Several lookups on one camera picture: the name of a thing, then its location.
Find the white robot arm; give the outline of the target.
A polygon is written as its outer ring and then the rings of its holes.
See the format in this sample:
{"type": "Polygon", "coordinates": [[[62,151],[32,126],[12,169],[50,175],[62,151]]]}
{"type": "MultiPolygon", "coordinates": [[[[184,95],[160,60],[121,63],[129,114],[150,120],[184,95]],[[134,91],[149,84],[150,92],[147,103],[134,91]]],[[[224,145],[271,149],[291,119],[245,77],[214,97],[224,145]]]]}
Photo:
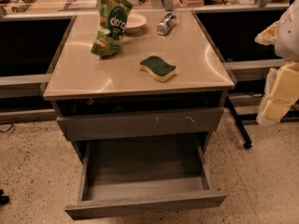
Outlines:
{"type": "Polygon", "coordinates": [[[279,123],[299,100],[299,0],[257,34],[255,42],[274,45],[276,55],[286,61],[279,69],[269,70],[256,118],[260,125],[272,125],[279,123]]]}

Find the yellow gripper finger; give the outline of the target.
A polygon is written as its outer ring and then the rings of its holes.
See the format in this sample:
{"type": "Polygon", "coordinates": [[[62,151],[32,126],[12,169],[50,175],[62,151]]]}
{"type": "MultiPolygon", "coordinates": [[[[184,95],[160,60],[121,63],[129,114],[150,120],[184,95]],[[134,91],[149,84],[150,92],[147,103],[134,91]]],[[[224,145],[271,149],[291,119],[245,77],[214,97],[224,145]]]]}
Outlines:
{"type": "Polygon", "coordinates": [[[278,22],[275,21],[262,32],[256,35],[254,41],[260,45],[269,46],[276,43],[278,22]]]}
{"type": "Polygon", "coordinates": [[[279,123],[298,100],[299,63],[271,68],[266,77],[257,122],[265,126],[279,123]]]}

